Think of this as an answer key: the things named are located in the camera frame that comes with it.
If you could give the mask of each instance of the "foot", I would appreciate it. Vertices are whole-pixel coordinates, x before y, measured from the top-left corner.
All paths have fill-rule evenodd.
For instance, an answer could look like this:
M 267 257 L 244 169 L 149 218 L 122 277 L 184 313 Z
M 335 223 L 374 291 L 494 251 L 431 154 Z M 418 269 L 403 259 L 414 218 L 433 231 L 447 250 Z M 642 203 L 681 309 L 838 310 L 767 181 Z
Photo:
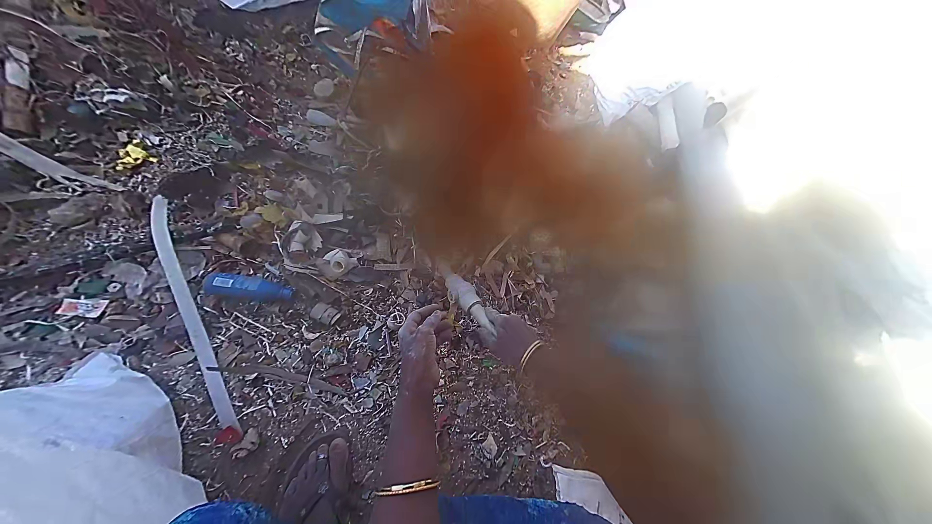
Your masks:
M 284 524 L 334 524 L 350 490 L 350 446 L 335 438 L 308 455 L 281 499 Z

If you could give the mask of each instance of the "woman's right hand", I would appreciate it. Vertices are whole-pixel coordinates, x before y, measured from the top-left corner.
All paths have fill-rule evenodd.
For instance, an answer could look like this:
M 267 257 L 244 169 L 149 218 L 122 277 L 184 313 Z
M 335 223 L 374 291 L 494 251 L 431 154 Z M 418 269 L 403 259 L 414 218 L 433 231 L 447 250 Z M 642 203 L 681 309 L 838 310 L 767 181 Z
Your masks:
M 479 328 L 479 337 L 499 360 L 518 367 L 524 353 L 538 339 L 537 333 L 517 315 L 503 315 L 490 308 L 486 308 L 486 314 L 498 335 L 492 336 L 484 328 Z

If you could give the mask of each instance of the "white plastic bag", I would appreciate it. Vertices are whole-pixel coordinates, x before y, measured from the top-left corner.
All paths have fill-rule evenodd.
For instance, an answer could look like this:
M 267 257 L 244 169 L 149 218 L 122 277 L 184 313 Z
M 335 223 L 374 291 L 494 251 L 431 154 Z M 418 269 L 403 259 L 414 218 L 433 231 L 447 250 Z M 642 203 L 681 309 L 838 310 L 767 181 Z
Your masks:
M 116 355 L 0 392 L 0 522 L 165 524 L 206 502 L 168 397 Z

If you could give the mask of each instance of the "plastic waste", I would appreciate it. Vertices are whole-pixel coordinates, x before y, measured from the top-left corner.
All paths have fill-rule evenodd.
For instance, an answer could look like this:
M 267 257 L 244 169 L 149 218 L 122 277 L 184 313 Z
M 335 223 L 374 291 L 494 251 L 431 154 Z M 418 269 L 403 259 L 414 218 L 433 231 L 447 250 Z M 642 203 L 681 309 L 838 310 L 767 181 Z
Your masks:
M 256 302 L 290 300 L 295 290 L 287 285 L 269 282 L 262 277 L 234 273 L 211 273 L 204 278 L 207 295 L 233 296 Z
M 204 375 L 207 393 L 211 397 L 213 410 L 217 413 L 217 421 L 220 423 L 221 428 L 234 428 L 237 436 L 242 436 L 240 422 L 237 420 L 236 411 L 233 410 L 233 404 L 230 402 L 230 395 L 226 391 L 224 377 L 219 371 L 217 355 L 213 353 L 211 340 L 207 336 L 204 322 L 200 320 L 198 306 L 194 303 L 191 290 L 187 287 L 187 280 L 182 273 L 181 264 L 178 262 L 178 255 L 171 244 L 168 210 L 168 201 L 165 197 L 157 195 L 152 199 L 152 214 L 150 216 L 152 243 L 156 245 L 158 260 L 165 271 L 165 278 L 169 281 L 171 294 L 178 306 L 178 312 L 185 322 L 185 329 L 191 339 L 191 345 L 194 347 L 195 353 L 198 354 L 200 372 Z
M 181 473 L 171 402 L 146 375 L 93 353 L 65 378 L 0 392 L 3 522 L 164 524 L 206 502 Z

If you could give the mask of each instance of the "yellow plastic wrapper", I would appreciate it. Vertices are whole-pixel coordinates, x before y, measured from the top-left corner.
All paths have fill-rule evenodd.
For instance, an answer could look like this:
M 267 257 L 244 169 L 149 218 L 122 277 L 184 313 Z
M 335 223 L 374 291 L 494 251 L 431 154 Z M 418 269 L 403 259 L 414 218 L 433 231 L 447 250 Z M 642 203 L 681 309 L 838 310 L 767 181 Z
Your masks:
M 132 169 L 145 161 L 158 162 L 156 157 L 148 154 L 145 149 L 141 148 L 141 140 L 133 140 L 126 147 L 119 150 L 119 160 L 116 161 L 116 170 L 124 171 Z

